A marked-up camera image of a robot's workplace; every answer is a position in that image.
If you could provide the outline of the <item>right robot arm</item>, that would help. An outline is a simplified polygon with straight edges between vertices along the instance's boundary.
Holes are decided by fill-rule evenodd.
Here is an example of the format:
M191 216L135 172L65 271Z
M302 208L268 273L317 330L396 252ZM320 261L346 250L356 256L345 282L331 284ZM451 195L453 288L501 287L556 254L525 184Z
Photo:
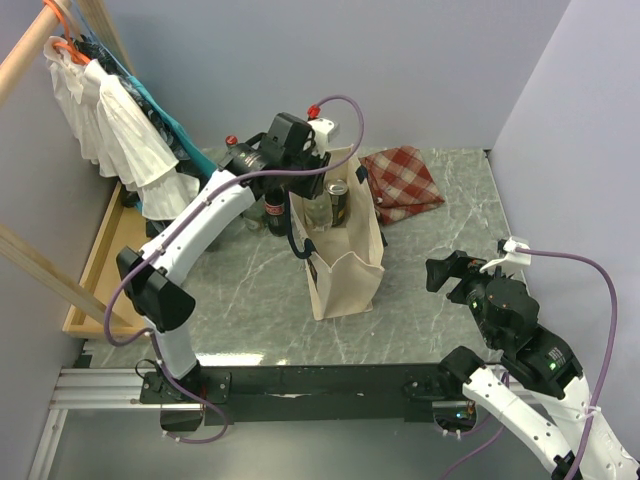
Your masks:
M445 357L438 374L441 392L482 406L515 435L553 479L636 479L639 462L616 437L598 405L613 353L617 293L607 272L611 314L605 356L596 385L569 344L540 325L539 303L515 273L537 251L509 238L502 257L491 261L455 251L426 261L426 288L435 293L451 278L458 283L447 298L469 308L486 346L501 352L506 374L544 408L539 414L470 349Z

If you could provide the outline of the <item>green cap bottle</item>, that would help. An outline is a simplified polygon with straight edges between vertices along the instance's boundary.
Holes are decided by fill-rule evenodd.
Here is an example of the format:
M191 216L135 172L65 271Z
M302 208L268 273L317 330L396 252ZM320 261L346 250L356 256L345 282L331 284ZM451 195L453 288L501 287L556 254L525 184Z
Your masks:
M264 215L265 207L263 200L256 201L241 214L244 225L250 232L260 232L264 229Z
M305 223L309 229L324 232L332 225L333 214L331 200L328 196L318 196L313 200L303 201Z

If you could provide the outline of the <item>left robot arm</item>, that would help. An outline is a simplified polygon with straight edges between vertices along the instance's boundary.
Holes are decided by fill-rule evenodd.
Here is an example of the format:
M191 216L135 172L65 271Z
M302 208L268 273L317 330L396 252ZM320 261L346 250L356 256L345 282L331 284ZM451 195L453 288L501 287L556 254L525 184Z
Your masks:
M186 276L218 235L266 193L319 193L322 178L314 171L329 163L328 144L337 132L328 119L279 113L267 132L245 142L228 137L224 157L196 198L140 250L126 247L118 254L121 277L136 274L124 291L154 335L169 372L164 389L176 401L193 399L200 388L187 327L196 301L182 288Z

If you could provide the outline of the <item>tall dark can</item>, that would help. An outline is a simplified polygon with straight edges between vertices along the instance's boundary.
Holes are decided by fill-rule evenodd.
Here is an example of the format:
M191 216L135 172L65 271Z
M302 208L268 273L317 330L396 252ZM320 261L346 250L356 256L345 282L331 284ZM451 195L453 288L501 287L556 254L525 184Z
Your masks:
M329 194L332 207L332 226L342 225L346 219L348 192L347 183L342 179L328 180L325 190Z

